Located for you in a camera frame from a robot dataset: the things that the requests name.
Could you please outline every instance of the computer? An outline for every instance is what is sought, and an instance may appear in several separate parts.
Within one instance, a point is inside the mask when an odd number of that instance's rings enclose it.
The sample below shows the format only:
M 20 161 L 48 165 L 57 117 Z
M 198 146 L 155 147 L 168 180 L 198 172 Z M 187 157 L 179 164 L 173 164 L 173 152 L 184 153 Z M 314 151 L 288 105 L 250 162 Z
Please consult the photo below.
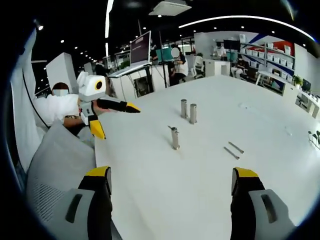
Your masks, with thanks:
M 304 92 L 310 92 L 310 90 L 311 90 L 311 83 L 310 83 L 309 81 L 303 79 L 303 85 L 302 85 L 301 88 L 302 88 L 302 90 L 303 90 Z
M 130 46 L 130 66 L 109 75 L 109 78 L 120 78 L 123 75 L 151 65 L 150 62 L 151 31 L 132 41 Z
M 172 62 L 174 60 L 174 57 L 171 54 L 171 47 L 156 50 L 156 55 L 158 56 L 158 61 L 160 62 Z
M 239 40 L 223 40 L 224 49 L 237 50 L 240 52 L 240 41 Z

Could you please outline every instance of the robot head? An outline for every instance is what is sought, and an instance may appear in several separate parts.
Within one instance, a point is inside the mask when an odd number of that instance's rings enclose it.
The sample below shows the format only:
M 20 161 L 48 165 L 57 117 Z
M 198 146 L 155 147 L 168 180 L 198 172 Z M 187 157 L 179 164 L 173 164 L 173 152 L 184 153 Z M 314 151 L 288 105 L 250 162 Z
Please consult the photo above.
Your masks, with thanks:
M 81 72 L 76 81 L 79 85 L 79 98 L 82 101 L 89 102 L 106 95 L 106 79 L 104 76 Z

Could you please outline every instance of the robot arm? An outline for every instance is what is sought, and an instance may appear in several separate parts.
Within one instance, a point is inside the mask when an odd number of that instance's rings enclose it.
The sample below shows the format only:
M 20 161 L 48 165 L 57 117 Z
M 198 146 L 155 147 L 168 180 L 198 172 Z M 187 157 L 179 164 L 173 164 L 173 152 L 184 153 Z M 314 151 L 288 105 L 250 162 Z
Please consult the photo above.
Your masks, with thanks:
M 93 101 L 99 108 L 112 109 L 127 113 L 140 113 L 139 108 L 130 102 L 117 99 L 100 99 L 106 96 L 106 80 L 103 76 L 89 75 L 81 72 L 77 78 L 79 85 L 79 108 L 82 121 L 89 126 L 91 133 L 98 138 L 106 139 L 104 130 L 94 110 Z

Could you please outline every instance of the white curtain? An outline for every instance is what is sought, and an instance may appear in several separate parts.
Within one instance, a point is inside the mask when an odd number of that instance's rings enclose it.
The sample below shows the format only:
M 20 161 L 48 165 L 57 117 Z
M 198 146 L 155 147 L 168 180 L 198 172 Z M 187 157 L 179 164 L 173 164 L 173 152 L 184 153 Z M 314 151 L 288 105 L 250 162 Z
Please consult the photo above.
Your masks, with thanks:
M 36 79 L 31 65 L 32 48 L 36 41 L 36 30 L 25 44 L 24 53 L 19 57 L 11 76 L 14 129 L 16 146 L 23 170 L 27 172 L 45 132 L 36 127 L 33 107 L 30 103 L 25 83 L 32 100 L 36 98 Z

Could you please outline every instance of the metal cylinder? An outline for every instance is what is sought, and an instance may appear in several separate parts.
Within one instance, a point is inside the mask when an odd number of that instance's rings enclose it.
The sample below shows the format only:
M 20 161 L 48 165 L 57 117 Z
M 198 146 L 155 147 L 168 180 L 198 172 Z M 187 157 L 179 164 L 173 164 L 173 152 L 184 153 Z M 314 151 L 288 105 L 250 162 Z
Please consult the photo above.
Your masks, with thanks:
M 190 104 L 190 123 L 197 123 L 197 104 Z
M 187 110 L 187 100 L 181 99 L 181 117 L 186 119 L 188 117 L 188 110 Z
M 171 128 L 171 135 L 172 135 L 172 147 L 174 150 L 177 150 L 180 148 L 179 146 L 179 140 L 178 140 L 178 129 L 176 127 Z

